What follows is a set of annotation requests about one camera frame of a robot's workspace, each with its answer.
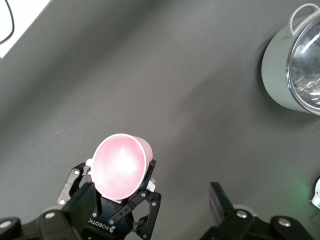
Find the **screw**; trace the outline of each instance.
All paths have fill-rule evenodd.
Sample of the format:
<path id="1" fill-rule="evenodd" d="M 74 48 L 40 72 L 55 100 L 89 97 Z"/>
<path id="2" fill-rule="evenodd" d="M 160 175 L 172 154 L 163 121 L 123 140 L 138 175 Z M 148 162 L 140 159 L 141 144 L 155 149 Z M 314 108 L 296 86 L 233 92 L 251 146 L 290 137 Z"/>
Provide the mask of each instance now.
<path id="1" fill-rule="evenodd" d="M 246 219 L 248 217 L 247 213 L 245 211 L 242 211 L 242 210 L 239 210 L 236 212 L 236 215 L 239 217 L 239 218 L 242 218 L 242 219 Z"/>
<path id="2" fill-rule="evenodd" d="M 46 219 L 51 219 L 51 218 L 54 217 L 54 215 L 55 215 L 54 212 L 49 212 L 49 213 L 47 213 L 44 217 L 45 217 Z"/>
<path id="3" fill-rule="evenodd" d="M 11 221 L 4 221 L 3 223 L 0 224 L 0 229 L 4 229 L 12 224 Z"/>
<path id="4" fill-rule="evenodd" d="M 290 227 L 291 226 L 291 223 L 285 219 L 285 218 L 282 218 L 280 217 L 279 220 L 278 220 L 278 223 L 284 227 Z"/>

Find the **metal pot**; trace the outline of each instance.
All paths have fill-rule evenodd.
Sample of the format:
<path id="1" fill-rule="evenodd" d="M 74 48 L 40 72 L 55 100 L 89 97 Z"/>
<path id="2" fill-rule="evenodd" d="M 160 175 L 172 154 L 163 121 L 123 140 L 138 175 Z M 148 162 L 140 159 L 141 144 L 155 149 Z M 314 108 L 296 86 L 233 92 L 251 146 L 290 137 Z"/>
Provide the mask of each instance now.
<path id="1" fill-rule="evenodd" d="M 293 27 L 296 14 L 311 13 Z M 320 115 L 320 8 L 308 3 L 291 15 L 269 43 L 262 60 L 262 79 L 280 105 Z"/>

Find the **pink bowl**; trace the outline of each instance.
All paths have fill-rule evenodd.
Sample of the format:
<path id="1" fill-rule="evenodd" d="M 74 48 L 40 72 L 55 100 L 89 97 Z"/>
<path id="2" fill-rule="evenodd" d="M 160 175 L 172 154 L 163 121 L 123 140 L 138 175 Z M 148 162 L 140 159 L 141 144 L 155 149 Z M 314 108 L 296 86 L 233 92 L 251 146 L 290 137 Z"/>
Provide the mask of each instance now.
<path id="1" fill-rule="evenodd" d="M 130 197 L 141 186 L 152 158 L 151 146 L 140 137 L 123 133 L 107 137 L 93 155 L 95 188 L 107 199 Z"/>

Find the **cup rim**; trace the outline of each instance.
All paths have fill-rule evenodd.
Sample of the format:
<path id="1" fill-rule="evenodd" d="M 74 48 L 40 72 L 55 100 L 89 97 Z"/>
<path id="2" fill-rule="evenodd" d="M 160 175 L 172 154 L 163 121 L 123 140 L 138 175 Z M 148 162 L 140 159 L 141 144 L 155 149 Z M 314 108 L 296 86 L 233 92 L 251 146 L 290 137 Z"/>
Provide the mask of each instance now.
<path id="1" fill-rule="evenodd" d="M 143 167 L 143 175 L 141 176 L 141 179 L 139 180 L 139 184 L 137 185 L 137 187 L 128 195 L 126 195 L 125 197 L 121 198 L 121 199 L 115 199 L 115 198 L 112 198 L 112 197 L 109 197 L 105 194 L 103 194 L 100 190 L 99 190 L 99 186 L 98 184 L 95 183 L 95 171 L 94 171 L 94 165 L 95 165 L 95 157 L 97 155 L 97 152 L 98 150 L 100 149 L 100 147 L 106 142 L 108 141 L 109 139 L 111 138 L 114 138 L 114 137 L 128 137 L 132 140 L 134 140 L 138 146 L 140 147 L 140 149 L 142 150 L 142 153 L 143 153 L 143 159 L 144 159 L 144 167 Z M 147 169 L 147 156 L 146 156 L 146 151 L 144 150 L 142 144 L 138 141 L 138 139 L 135 137 L 135 136 L 132 136 L 132 135 L 129 135 L 129 134 L 126 134 L 126 133 L 116 133 L 116 134 L 113 134 L 113 135 L 110 135 L 108 136 L 106 139 L 104 139 L 100 144 L 99 146 L 96 148 L 94 154 L 93 154 L 93 157 L 92 157 L 92 167 L 91 167 L 91 179 L 92 179 L 92 182 L 94 182 L 94 185 L 95 185 L 95 188 L 96 190 L 101 193 L 101 195 L 107 199 L 110 199 L 110 200 L 123 200 L 123 199 L 126 199 L 128 197 L 130 197 L 132 194 L 134 194 L 137 189 L 141 186 L 141 183 L 143 182 L 144 178 L 145 178 L 145 175 L 146 175 L 146 169 Z"/>

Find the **gray table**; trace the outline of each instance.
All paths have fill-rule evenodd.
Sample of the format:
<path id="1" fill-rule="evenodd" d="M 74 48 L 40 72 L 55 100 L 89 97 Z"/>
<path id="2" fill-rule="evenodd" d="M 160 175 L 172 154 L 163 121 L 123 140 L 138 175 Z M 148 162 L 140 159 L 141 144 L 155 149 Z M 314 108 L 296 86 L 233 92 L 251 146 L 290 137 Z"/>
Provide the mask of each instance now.
<path id="1" fill-rule="evenodd" d="M 268 42 L 307 2 L 320 5 L 52 1 L 0 62 L 0 216 L 34 219 L 73 166 L 128 133 L 157 160 L 152 239 L 199 239 L 212 225 L 210 181 L 262 220 L 290 216 L 319 239 L 308 199 L 320 119 L 275 103 L 261 77 Z"/>

